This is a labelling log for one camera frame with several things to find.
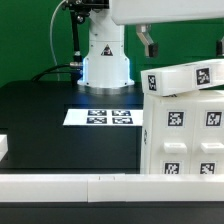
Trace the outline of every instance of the green backdrop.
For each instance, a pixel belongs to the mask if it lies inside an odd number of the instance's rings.
[[[0,86],[14,80],[29,80],[53,66],[49,26],[58,0],[10,0],[0,7]],[[159,56],[144,57],[144,47],[134,26],[126,27],[125,51],[131,60],[131,77],[140,81],[140,71],[216,58],[216,40],[224,35],[224,20],[213,19],[153,24],[151,36],[159,43]],[[79,27],[83,55],[88,52],[88,22]],[[54,47],[58,62],[72,60],[69,11],[57,14]]]

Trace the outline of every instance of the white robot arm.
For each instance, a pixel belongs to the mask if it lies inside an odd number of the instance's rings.
[[[112,19],[118,25],[222,18],[222,0],[113,0]]]

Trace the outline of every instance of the screw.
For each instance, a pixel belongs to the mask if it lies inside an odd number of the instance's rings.
[[[78,16],[78,17],[77,17],[77,21],[78,21],[78,22],[82,23],[82,22],[83,22],[83,20],[84,20],[84,19],[83,19],[83,17],[82,17],[82,16]]]
[[[81,4],[82,3],[82,0],[76,0],[75,2],[77,5]]]

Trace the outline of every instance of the white cube with markers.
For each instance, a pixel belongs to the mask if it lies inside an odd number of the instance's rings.
[[[223,71],[223,59],[145,70],[141,72],[143,92],[169,96],[223,85]]]
[[[154,69],[143,72],[141,173],[224,174],[224,91],[197,90],[224,84],[223,66],[223,60],[172,66],[183,80],[172,79],[170,67],[156,78]]]

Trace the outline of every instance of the warning triangle label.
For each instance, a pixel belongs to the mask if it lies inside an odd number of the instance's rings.
[[[113,56],[113,53],[109,47],[109,45],[107,44],[107,46],[104,48],[102,54],[102,56]]]

